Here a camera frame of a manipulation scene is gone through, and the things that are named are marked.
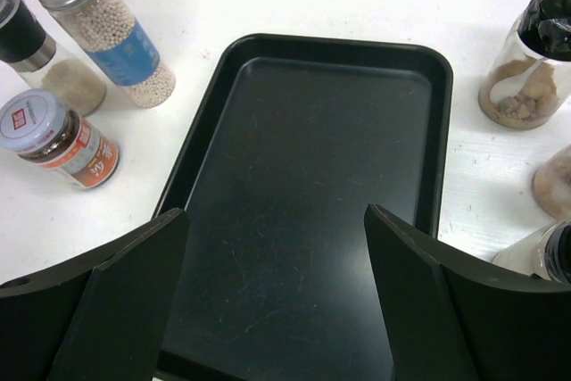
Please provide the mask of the orange label sauce jar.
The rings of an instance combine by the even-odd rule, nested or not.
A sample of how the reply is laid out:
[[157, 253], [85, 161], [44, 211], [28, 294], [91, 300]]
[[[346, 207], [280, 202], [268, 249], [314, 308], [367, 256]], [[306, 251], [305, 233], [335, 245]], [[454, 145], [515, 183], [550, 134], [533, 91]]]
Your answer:
[[1, 147], [80, 189], [103, 184], [120, 161], [115, 141], [44, 89], [1, 108]]

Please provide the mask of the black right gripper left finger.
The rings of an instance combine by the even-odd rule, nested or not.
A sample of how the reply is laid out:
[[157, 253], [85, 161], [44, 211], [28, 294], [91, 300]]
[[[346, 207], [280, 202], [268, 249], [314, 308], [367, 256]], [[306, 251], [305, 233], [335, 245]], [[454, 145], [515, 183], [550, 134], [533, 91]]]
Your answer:
[[3, 380], [150, 380], [186, 251], [169, 210], [110, 243], [1, 285]]

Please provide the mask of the black top grinder bottle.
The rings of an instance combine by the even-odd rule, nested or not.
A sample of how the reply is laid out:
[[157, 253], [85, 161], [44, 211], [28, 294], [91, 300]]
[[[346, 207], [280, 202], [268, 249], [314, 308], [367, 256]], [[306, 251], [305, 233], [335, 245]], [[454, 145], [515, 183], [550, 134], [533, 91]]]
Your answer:
[[106, 97], [104, 82], [46, 32], [23, 0], [1, 0], [1, 61], [82, 116]]

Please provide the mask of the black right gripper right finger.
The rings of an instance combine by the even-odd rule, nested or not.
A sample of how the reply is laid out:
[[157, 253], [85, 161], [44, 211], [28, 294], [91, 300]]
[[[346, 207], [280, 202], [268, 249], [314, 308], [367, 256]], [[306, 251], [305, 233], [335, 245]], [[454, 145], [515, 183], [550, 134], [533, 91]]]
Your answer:
[[570, 284], [478, 259], [378, 205], [364, 224], [395, 379], [569, 379]]

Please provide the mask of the tall jar white beads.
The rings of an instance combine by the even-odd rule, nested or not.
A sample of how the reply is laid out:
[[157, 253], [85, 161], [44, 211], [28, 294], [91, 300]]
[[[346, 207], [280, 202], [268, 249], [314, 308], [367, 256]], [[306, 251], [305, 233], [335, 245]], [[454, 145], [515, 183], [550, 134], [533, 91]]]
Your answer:
[[38, 1], [136, 106], [171, 96], [175, 75], [124, 0]]

